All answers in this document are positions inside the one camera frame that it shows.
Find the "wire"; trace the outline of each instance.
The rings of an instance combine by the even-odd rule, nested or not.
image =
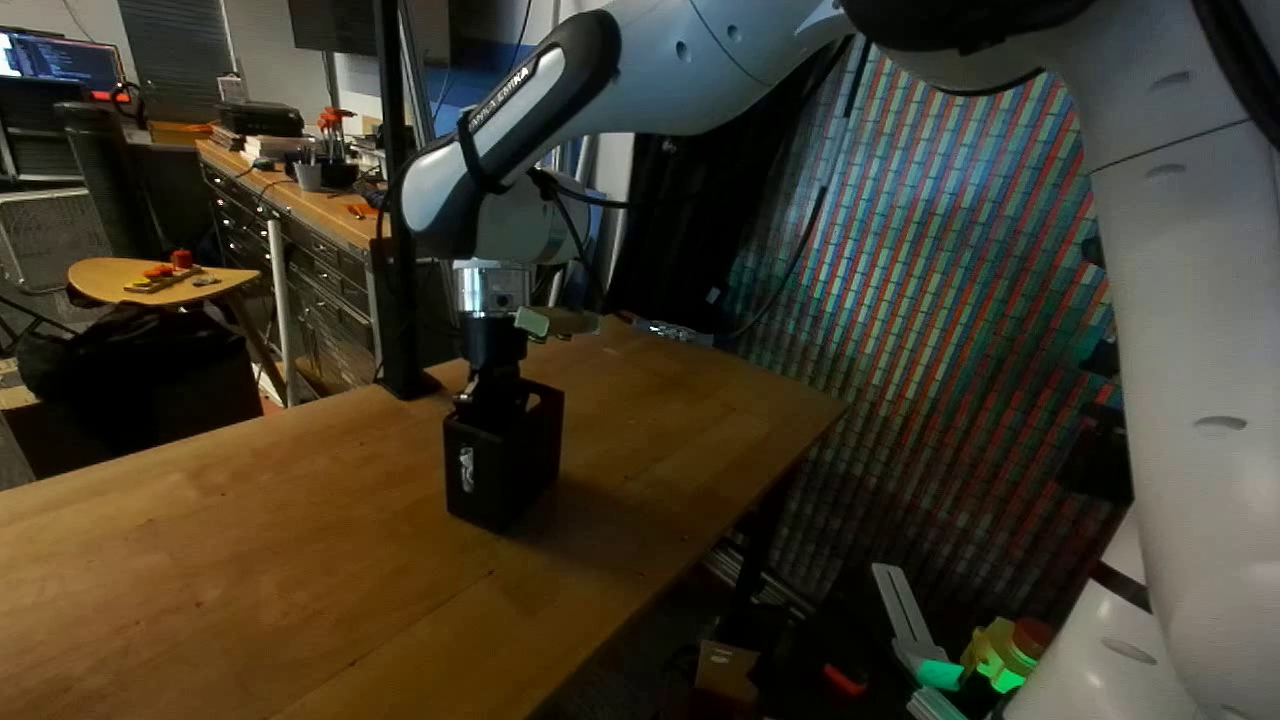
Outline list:
[[[846,99],[842,99],[842,108],[840,108],[842,129],[851,125],[851,108],[854,108],[854,99],[858,99],[858,88],[862,88],[862,76],[868,76],[868,59],[872,59],[872,44],[862,40],[862,47],[858,47],[858,57],[854,57],[854,76],[851,76],[851,85],[846,85]],[[837,168],[840,168],[840,160],[832,160],[832,168],[827,168],[827,174],[822,174],[822,182],[821,182],[821,193],[814,193],[814,200],[810,200],[810,207],[809,207],[809,216],[802,216],[802,226],[799,226],[799,238],[795,238],[795,246],[793,246],[793,259],[788,259],[784,276],[781,276],[774,287],[763,295],[763,303],[760,303],[739,327],[733,327],[733,331],[725,335],[725,345],[735,345],[735,340],[750,335],[750,327],[760,327],[760,320],[767,320],[767,315],[774,313],[774,303],[784,298],[788,284],[793,284],[795,270],[799,270],[799,259],[802,259],[809,246],[810,246],[814,222],[821,222],[821,216],[822,216],[822,207],[827,207],[827,193],[832,193]]]
[[[1280,147],[1280,67],[1241,0],[1196,0],[1200,28],[1252,125]]]
[[[572,234],[577,259],[581,259],[583,270],[586,270],[586,295],[591,295],[596,306],[602,306],[596,259],[591,259],[586,238],[583,238],[583,231],[577,226],[577,221],[572,221],[572,212],[566,212],[566,205],[565,205],[565,182],[559,182],[553,172],[541,172],[541,168],[528,168],[528,181],[535,182],[535,193],[541,193],[542,200],[557,205],[557,212],[559,212],[559,221],[565,221],[565,226],[566,226],[566,234]]]
[[[517,40],[513,40],[507,72],[517,72],[517,65],[519,65],[519,47],[525,47],[525,36],[528,36],[528,16],[532,16],[532,0],[525,0],[525,16],[519,16]]]
[[[559,195],[572,195],[581,205],[596,205],[596,207],[631,207],[627,200],[612,200],[612,195],[586,195],[581,186],[559,182]]]
[[[449,92],[452,92],[452,67],[443,67],[438,92],[432,99],[432,125],[438,125],[438,108],[443,108]]]
[[[77,31],[80,31],[82,40],[91,40],[87,28],[80,25],[80,11],[73,9],[73,0],[64,0],[64,11],[73,16]]]

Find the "wooden table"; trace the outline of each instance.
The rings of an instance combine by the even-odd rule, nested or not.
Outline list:
[[[0,491],[0,717],[528,717],[840,414],[620,324],[528,374],[565,478],[513,534],[443,513],[449,398],[380,387]]]

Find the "corrugated metal sheet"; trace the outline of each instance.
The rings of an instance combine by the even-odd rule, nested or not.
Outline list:
[[[827,182],[795,276],[735,345],[846,398],[774,572],[822,597],[842,566],[899,558],[924,605],[1057,615],[1121,520],[1057,483],[1078,411],[1114,396],[1078,370],[1113,320],[1078,259],[1097,226],[1071,99],[1049,76],[956,99],[876,50],[842,116],[851,85],[854,59],[727,278],[727,306],[760,313]]]

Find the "green object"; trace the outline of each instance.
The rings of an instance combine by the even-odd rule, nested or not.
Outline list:
[[[972,633],[972,642],[964,649],[964,669],[985,675],[1000,695],[1024,689],[1037,672],[1037,660],[1040,652],[1024,652],[1014,623],[1002,615]]]
[[[939,692],[958,692],[964,663],[950,660],[918,660],[915,663],[915,682],[939,689]]]

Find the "workbench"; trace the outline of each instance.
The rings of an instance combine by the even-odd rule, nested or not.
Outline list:
[[[525,369],[566,421],[513,534],[443,513],[449,398],[382,387],[0,491],[0,717],[528,717],[840,414],[622,324]]]
[[[360,193],[306,193],[283,168],[253,168],[239,153],[198,139],[198,174],[213,205],[219,264],[261,269],[248,292],[256,327],[268,327],[289,390],[306,383],[343,390],[375,374],[371,264],[375,207]]]

